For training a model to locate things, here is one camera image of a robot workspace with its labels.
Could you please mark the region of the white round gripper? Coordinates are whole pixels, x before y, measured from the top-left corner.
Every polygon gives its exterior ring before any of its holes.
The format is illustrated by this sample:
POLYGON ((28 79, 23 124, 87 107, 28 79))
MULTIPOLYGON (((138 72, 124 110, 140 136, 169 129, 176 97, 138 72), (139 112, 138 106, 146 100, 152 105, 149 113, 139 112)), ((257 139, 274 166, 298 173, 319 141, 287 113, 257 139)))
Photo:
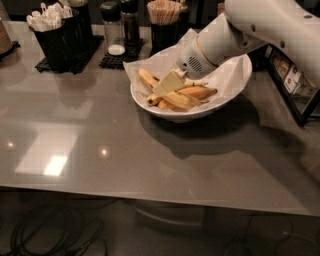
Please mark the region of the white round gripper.
MULTIPOLYGON (((176 65, 189 78, 200 79, 219 67, 218 60, 217 44, 212 40, 196 36, 180 51, 176 65)), ((183 79, 175 70, 170 70, 153 88, 153 92, 162 97, 183 87, 183 79)))

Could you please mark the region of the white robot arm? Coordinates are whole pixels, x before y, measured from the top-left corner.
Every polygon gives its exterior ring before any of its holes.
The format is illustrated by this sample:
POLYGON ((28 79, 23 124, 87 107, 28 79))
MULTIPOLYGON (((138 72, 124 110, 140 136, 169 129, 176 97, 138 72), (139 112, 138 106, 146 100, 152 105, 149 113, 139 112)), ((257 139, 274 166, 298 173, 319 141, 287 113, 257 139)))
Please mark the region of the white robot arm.
POLYGON ((173 66, 201 79, 227 60, 266 44, 320 86, 320 18, 295 0, 225 0, 224 12, 183 47, 173 66))

